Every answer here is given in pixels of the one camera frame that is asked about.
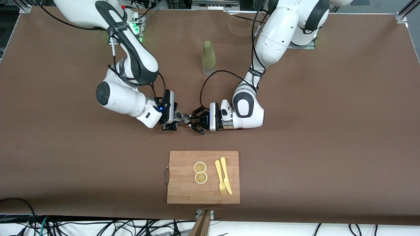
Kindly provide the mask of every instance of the bottle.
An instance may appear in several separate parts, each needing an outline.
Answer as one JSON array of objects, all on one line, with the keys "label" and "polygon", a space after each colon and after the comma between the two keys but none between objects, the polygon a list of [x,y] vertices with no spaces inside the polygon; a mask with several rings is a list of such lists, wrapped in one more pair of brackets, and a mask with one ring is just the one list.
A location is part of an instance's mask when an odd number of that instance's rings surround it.
[{"label": "bottle", "polygon": [[204,42],[201,65],[205,76],[210,76],[216,71],[216,54],[214,53],[213,43],[211,41]]}]

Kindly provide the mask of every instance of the yellow fork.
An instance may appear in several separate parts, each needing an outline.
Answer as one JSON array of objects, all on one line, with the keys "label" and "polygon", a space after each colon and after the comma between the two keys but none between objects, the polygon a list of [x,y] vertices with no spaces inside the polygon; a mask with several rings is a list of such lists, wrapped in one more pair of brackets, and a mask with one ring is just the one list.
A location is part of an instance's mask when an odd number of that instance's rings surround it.
[{"label": "yellow fork", "polygon": [[219,160],[216,160],[214,163],[216,164],[217,175],[219,176],[219,181],[220,181],[219,182],[219,189],[220,189],[220,193],[222,195],[225,195],[226,194],[226,187],[225,187],[225,184],[223,183],[223,179],[222,179],[222,170],[220,168],[220,161]]}]

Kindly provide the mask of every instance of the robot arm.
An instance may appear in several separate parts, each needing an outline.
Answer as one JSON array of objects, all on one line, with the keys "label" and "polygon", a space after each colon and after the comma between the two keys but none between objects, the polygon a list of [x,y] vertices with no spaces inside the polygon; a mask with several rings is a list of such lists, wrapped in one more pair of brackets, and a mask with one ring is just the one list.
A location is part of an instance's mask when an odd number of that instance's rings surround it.
[{"label": "robot arm", "polygon": [[255,46],[261,64],[254,55],[244,81],[236,86],[231,107],[227,100],[210,104],[211,131],[233,128],[256,128],[263,125],[264,109],[257,101],[257,86],[265,69],[285,53],[296,31],[299,17],[296,9],[281,6],[273,10]]},{"label": "robot arm", "polygon": [[153,98],[139,92],[137,87],[154,82],[159,66],[155,57],[141,44],[127,24],[131,10],[118,0],[54,0],[61,13],[82,27],[101,27],[120,42],[127,56],[109,69],[98,85],[96,98],[105,108],[136,117],[153,128],[162,116]]},{"label": "robot arm", "polygon": [[[333,0],[336,5],[348,5],[352,0]],[[223,100],[210,104],[209,124],[201,125],[211,131],[234,128],[256,128],[263,125],[264,109],[257,101],[257,87],[265,68],[275,64],[290,42],[306,45],[324,24],[329,13],[328,0],[270,0],[270,17],[255,46],[256,54],[244,81],[236,86],[232,106]]]}]

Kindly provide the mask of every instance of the yellow knife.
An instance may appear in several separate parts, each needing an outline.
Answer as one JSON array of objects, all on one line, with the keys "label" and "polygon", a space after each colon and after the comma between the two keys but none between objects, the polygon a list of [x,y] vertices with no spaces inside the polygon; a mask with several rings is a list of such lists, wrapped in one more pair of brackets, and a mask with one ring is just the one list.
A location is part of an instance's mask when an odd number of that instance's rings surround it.
[{"label": "yellow knife", "polygon": [[225,179],[223,180],[223,182],[225,183],[225,187],[228,193],[232,195],[231,184],[229,183],[228,179],[228,170],[226,169],[226,159],[224,157],[221,157],[220,162],[222,163],[223,172],[225,173]]}]

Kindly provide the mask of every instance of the brown table cover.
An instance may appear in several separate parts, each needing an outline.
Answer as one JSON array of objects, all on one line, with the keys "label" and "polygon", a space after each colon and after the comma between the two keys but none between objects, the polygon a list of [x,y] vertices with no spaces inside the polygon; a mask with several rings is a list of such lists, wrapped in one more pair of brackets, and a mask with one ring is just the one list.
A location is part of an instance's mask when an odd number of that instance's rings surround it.
[{"label": "brown table cover", "polygon": [[[206,79],[203,42],[217,69],[244,76],[250,32],[221,11],[160,10],[143,43],[190,113]],[[33,7],[0,63],[0,197],[44,215],[192,219],[208,207],[223,220],[419,224],[420,66],[407,28],[393,15],[330,15],[318,35],[316,50],[287,50],[268,68],[262,127],[201,136],[102,108],[95,90],[113,61],[105,32]],[[237,82],[215,75],[203,103],[230,100]],[[238,150],[241,204],[166,204],[171,150]],[[0,211],[28,213],[19,202]]]}]

